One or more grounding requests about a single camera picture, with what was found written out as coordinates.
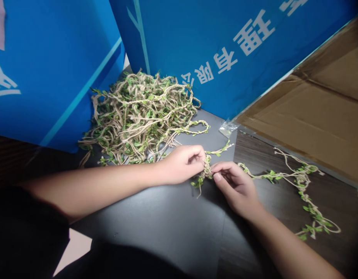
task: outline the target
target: wooden surface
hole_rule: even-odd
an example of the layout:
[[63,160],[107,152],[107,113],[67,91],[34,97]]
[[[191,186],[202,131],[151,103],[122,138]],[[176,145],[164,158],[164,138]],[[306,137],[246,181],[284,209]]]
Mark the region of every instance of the wooden surface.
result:
[[[251,136],[238,133],[235,162],[243,162],[253,174],[288,169],[281,155],[272,146]],[[292,167],[299,167],[291,161]],[[358,261],[358,196],[357,190],[329,176],[311,174],[307,194],[322,214],[342,229],[340,234],[319,233],[317,240],[308,237],[307,244],[345,276],[350,276]],[[256,179],[258,195],[265,208],[293,232],[310,224],[305,203],[297,189],[286,181],[271,184]],[[278,277],[271,260],[252,234],[249,226],[228,212],[224,221],[218,278]]]

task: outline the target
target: vine garland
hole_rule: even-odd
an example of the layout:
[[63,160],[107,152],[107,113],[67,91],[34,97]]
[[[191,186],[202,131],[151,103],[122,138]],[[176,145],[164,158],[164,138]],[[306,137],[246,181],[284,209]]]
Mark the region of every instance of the vine garland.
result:
[[[299,236],[301,240],[305,241],[307,239],[308,234],[310,234],[310,237],[312,237],[313,239],[316,239],[316,233],[321,233],[323,231],[325,231],[328,234],[340,233],[341,229],[339,228],[339,226],[335,224],[333,221],[325,218],[322,215],[322,213],[318,210],[318,207],[313,204],[312,199],[309,197],[309,195],[305,193],[305,191],[308,188],[308,185],[311,182],[308,177],[308,174],[311,174],[313,172],[318,172],[320,175],[324,175],[324,173],[321,172],[317,166],[309,165],[306,162],[296,158],[295,156],[284,153],[282,150],[278,148],[274,148],[274,149],[276,150],[274,154],[284,156],[284,161],[286,166],[292,171],[291,174],[286,174],[282,172],[276,173],[271,170],[268,174],[255,176],[250,173],[249,169],[243,163],[238,163],[238,166],[242,167],[244,172],[247,173],[249,176],[251,176],[253,179],[268,179],[273,184],[277,180],[284,179],[298,189],[298,193],[301,199],[305,201],[308,205],[308,206],[303,206],[303,209],[309,212],[311,217],[313,218],[313,222],[311,226],[306,224],[305,228],[302,228],[300,232],[296,233],[296,235]],[[292,169],[288,164],[288,157],[301,163],[302,166],[297,170]]]

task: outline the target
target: fingernail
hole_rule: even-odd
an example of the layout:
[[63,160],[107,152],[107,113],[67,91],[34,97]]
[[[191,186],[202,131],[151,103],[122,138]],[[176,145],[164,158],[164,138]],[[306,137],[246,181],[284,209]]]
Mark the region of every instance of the fingernail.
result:
[[221,180],[221,178],[222,178],[221,174],[218,173],[218,172],[215,173],[213,177],[214,177],[215,182],[219,182]]

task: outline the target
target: tangled garland pile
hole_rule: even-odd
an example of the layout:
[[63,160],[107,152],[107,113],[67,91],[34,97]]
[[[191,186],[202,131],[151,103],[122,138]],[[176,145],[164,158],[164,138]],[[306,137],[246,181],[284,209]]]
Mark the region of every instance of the tangled garland pile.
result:
[[[151,75],[129,74],[109,92],[93,90],[94,116],[92,129],[85,134],[80,147],[89,152],[85,164],[98,144],[110,156],[102,163],[152,163],[165,156],[168,146],[175,146],[180,133],[207,133],[210,126],[203,120],[191,121],[200,107],[191,87],[176,83],[172,77],[161,79]],[[202,131],[189,127],[202,124]]]
[[[336,225],[333,221],[323,217],[322,213],[318,210],[318,207],[313,204],[312,199],[308,196],[308,194],[305,194],[305,191],[311,182],[308,177],[308,174],[313,173],[313,172],[318,172],[320,175],[324,175],[324,173],[321,172],[318,169],[318,167],[316,167],[314,165],[309,165],[309,164],[305,163],[304,161],[302,161],[290,154],[284,153],[283,151],[281,151],[278,148],[274,148],[274,149],[276,149],[274,154],[284,156],[286,166],[293,173],[291,173],[291,174],[286,174],[286,173],[282,173],[282,172],[275,173],[274,171],[271,170],[268,174],[255,176],[250,173],[249,169],[243,163],[238,163],[238,166],[242,167],[243,170],[252,178],[261,178],[261,179],[266,178],[266,179],[269,179],[270,182],[273,184],[274,184],[275,180],[284,179],[299,190],[299,195],[301,196],[301,199],[308,204],[308,206],[303,206],[303,209],[305,211],[309,212],[314,219],[311,226],[305,225],[305,228],[303,228],[300,232],[296,233],[296,235],[298,235],[300,237],[300,239],[305,241],[307,239],[307,234],[310,234],[310,236],[313,239],[315,239],[316,233],[320,233],[322,231],[325,231],[328,234],[330,234],[330,232],[331,233],[340,233],[341,229],[339,228],[339,226]],[[292,169],[290,167],[290,165],[288,164],[288,157],[301,163],[302,166],[300,168],[298,168],[297,170]]]

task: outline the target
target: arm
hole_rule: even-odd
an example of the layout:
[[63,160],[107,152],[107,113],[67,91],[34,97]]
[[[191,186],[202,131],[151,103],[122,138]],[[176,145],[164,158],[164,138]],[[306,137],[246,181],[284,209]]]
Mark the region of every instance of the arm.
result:
[[212,166],[218,188],[230,207],[251,225],[281,275],[286,279],[344,278],[333,266],[267,212],[251,179],[233,162]]
[[157,163],[72,170],[23,187],[74,222],[149,187],[182,183],[204,169],[204,158],[202,146],[180,146]]

